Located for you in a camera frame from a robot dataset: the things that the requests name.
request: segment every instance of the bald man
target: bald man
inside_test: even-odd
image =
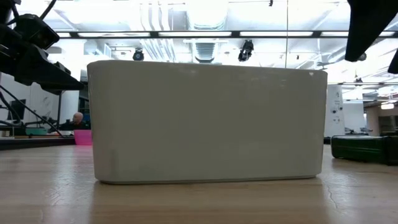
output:
[[[72,122],[66,122],[65,124],[61,124],[59,127],[60,131],[73,131],[73,130],[81,130],[81,129],[89,129],[90,125],[86,124],[83,121],[83,114],[77,112],[73,115]]]

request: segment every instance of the computer monitor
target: computer monitor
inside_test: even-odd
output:
[[[18,116],[20,117],[21,120],[24,119],[24,115],[25,115],[24,106],[22,106],[16,100],[10,102],[10,106],[15,110],[15,112],[18,114]],[[15,121],[16,120],[15,115],[11,114],[11,111],[8,111],[7,120],[9,120],[9,121]]]

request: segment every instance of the pink bucket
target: pink bucket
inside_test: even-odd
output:
[[[92,146],[91,130],[74,130],[75,142],[78,146]]]

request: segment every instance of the ceiling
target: ceiling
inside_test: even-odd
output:
[[[41,14],[49,1],[25,0],[20,14]],[[45,22],[57,32],[143,31],[143,30],[348,30],[350,8],[339,0],[58,0]],[[398,17],[386,30],[398,31]],[[132,60],[143,48],[146,60],[196,62],[200,44],[190,39],[98,39],[111,47],[111,58]],[[363,62],[342,60],[346,39],[252,39],[253,56],[239,62],[245,39],[216,39],[213,63],[277,68],[325,69],[329,82],[398,82],[387,73],[398,49],[397,39],[378,39],[367,50]],[[345,98],[353,93],[376,94],[382,86],[345,86]]]

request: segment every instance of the wooden tabletop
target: wooden tabletop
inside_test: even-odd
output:
[[[0,223],[398,223],[398,167],[325,146],[312,179],[106,185],[90,147],[1,151]]]

